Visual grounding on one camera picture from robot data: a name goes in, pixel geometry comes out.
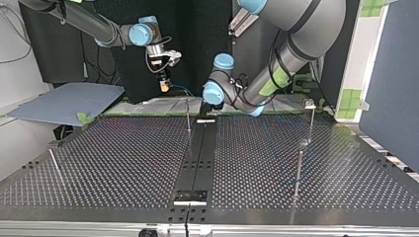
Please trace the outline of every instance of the white wall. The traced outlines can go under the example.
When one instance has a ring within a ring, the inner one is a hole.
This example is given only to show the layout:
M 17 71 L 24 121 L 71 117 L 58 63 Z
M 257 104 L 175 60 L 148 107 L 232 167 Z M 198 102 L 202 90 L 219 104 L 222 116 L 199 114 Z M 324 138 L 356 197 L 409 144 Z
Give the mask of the white wall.
M 19 10 L 17 0 L 0 0 Z M 20 30 L 21 25 L 12 13 L 8 16 Z M 0 14 L 0 62 L 18 58 L 28 46 L 9 27 Z M 27 100 L 48 91 L 42 81 L 34 54 L 17 62 L 0 63 L 0 181 L 28 161 L 46 151 L 54 139 L 54 124 L 1 118 Z
M 19 10 L 18 0 L 0 0 Z M 8 13 L 20 30 L 18 19 Z M 0 14 L 0 62 L 18 58 L 28 50 L 28 46 L 9 27 Z M 17 62 L 0 63 L 0 108 L 19 103 L 35 95 L 45 93 L 47 84 L 42 81 L 34 53 Z

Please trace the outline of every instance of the metal rod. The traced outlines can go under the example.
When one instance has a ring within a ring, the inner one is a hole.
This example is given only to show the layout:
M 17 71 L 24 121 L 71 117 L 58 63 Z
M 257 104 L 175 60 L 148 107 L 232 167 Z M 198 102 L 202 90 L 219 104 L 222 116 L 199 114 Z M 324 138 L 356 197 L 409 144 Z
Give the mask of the metal rod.
M 302 156 L 303 156 L 303 151 L 302 150 L 298 151 L 298 162 L 296 165 L 295 191 L 293 194 L 293 197 L 295 199 L 298 198 L 299 180 L 301 179 Z
M 186 118 L 188 119 L 188 132 L 191 133 L 191 118 L 189 116 L 189 100 L 186 98 Z
M 315 114 L 315 108 L 311 112 L 311 122 L 310 122 L 310 133 L 308 134 L 308 143 L 311 143 L 311 135 L 313 133 L 313 124 L 314 124 L 314 114 Z
M 58 166 L 58 163 L 56 162 L 55 155 L 53 154 L 53 150 L 48 149 L 48 152 L 49 152 L 49 155 L 52 158 L 52 161 L 53 161 L 53 164 L 55 165 L 55 168 L 59 171 L 59 166 Z
M 41 0 L 19 0 L 22 4 L 34 10 L 44 10 L 51 6 L 51 2 L 43 2 Z M 79 29 L 80 31 L 92 36 L 98 41 L 109 42 L 115 38 L 116 33 L 111 22 L 100 16 L 99 14 L 84 9 L 78 3 L 65 2 L 66 7 L 66 23 Z M 62 19 L 62 14 L 55 8 L 51 12 L 52 16 Z

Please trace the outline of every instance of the robot end effector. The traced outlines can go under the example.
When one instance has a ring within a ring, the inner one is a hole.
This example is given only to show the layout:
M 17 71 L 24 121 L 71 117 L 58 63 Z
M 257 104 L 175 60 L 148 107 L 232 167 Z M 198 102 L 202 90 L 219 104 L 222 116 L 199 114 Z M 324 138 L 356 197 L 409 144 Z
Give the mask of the robot end effector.
M 274 50 L 277 60 L 246 86 L 231 78 L 234 59 L 228 54 L 215 58 L 204 88 L 204 100 L 219 106 L 231 105 L 254 117 L 287 87 L 301 67 L 324 55 L 337 39 L 346 15 L 345 0 L 238 0 L 249 14 L 288 32 L 287 42 Z
M 139 19 L 139 24 L 129 30 L 129 39 L 137 46 L 145 46 L 145 63 L 150 72 L 156 74 L 162 92 L 171 87 L 170 71 L 181 59 L 182 54 L 175 50 L 165 50 L 164 44 L 172 40 L 162 37 L 154 16 Z

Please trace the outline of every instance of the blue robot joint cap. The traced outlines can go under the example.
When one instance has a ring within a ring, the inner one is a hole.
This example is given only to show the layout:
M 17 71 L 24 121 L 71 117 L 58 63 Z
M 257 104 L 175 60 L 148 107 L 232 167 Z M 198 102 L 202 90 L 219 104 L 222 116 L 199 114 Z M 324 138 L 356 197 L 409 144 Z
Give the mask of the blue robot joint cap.
M 215 57 L 213 65 L 223 70 L 234 69 L 234 58 L 227 53 L 221 53 Z

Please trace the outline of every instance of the white panel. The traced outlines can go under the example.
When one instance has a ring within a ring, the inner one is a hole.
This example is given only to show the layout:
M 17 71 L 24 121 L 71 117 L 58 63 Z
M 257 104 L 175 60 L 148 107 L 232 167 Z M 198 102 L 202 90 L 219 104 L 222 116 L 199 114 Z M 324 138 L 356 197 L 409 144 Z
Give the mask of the white panel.
M 0 0 L 19 10 L 17 0 Z M 19 20 L 10 12 L 16 28 L 20 29 Z M 28 50 L 28 45 L 10 28 L 8 22 L 0 14 L 0 62 L 18 58 Z M 42 81 L 34 54 L 17 62 L 0 63 L 0 108 L 10 106 L 30 97 L 37 96 L 48 90 Z
M 0 181 L 46 151 L 56 124 L 9 118 L 0 125 Z
M 374 51 L 380 18 L 360 18 L 351 45 L 343 87 L 361 89 L 369 58 Z

